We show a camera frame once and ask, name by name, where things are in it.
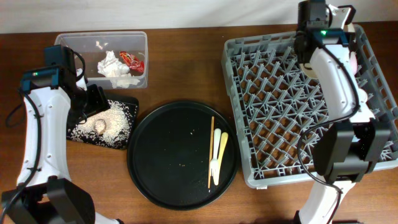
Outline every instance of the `black circular tray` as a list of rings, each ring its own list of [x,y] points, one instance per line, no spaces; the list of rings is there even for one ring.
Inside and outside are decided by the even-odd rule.
[[[220,181],[208,189],[211,117],[228,133]],[[146,116],[127,149],[127,166],[139,191],[151,202],[174,210],[211,203],[229,187],[238,168],[236,135],[217,111],[193,101],[163,105]]]

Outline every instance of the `white fork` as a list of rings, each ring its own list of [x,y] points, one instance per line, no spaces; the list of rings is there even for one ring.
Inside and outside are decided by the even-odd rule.
[[[213,144],[213,159],[210,161],[210,172],[211,176],[218,171],[218,146],[220,145],[221,129],[217,128],[214,130],[214,144]]]

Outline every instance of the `white backdrop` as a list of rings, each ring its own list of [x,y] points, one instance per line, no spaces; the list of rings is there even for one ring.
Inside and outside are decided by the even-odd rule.
[[[295,24],[300,0],[0,0],[0,33]],[[356,22],[397,21],[398,0],[352,4]]]

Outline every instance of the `red snack bag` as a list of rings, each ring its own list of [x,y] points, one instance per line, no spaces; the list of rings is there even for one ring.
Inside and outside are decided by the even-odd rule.
[[[124,63],[131,69],[137,70],[138,72],[144,72],[144,62],[138,60],[138,58],[127,52],[120,52],[120,57],[123,58]]]

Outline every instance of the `brown wooden surface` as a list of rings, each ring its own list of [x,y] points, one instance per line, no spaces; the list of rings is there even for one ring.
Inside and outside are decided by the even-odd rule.
[[[398,96],[398,22],[362,26],[393,94]],[[164,103],[189,99],[209,104],[233,122],[220,64],[224,42],[294,29],[291,25],[145,30],[149,40],[149,85],[146,89],[114,92],[138,98],[138,119]],[[44,64],[43,49],[52,45],[57,35],[0,35],[1,192],[15,187],[24,153],[24,125],[13,129],[4,125],[8,112],[19,103],[15,89],[23,71]],[[160,208],[139,193],[127,171],[126,151],[68,141],[67,156],[73,182],[91,194],[96,210],[126,224],[277,223],[276,220],[293,218],[312,187],[312,182],[304,182],[254,190],[244,183],[240,169],[220,199],[198,210],[178,212]],[[384,170],[367,175],[343,200],[335,220],[397,223],[396,172],[397,169]]]

